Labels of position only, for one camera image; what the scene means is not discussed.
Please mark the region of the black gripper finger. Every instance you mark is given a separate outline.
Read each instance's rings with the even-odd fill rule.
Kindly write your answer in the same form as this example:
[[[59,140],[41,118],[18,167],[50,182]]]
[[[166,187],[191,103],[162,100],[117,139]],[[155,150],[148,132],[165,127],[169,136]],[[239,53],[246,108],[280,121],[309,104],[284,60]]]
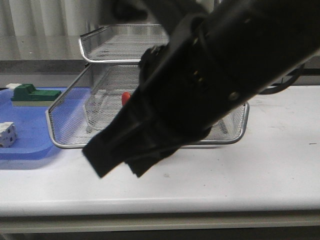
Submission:
[[[82,153],[99,177],[125,163],[124,141],[153,141],[147,132],[151,119],[152,114],[144,109],[123,107],[112,122],[85,145]]]

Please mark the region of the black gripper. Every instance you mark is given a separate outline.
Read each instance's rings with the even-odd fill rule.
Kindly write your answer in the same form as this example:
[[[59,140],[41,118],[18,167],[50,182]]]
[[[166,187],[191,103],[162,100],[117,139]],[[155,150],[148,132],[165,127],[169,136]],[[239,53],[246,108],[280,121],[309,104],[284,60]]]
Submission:
[[[148,48],[141,57],[139,86],[123,108],[122,137],[124,162],[138,178],[181,146],[205,138],[250,96],[210,52],[207,18],[186,15],[168,44]]]

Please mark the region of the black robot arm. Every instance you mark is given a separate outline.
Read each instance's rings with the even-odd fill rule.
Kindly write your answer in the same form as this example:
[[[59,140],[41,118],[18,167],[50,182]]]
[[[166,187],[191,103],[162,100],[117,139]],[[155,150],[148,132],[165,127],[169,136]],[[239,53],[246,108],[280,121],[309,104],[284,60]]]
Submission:
[[[99,177],[121,163],[143,175],[320,49],[317,0],[224,0],[181,19],[146,4],[169,42],[143,54],[137,89],[83,148]]]

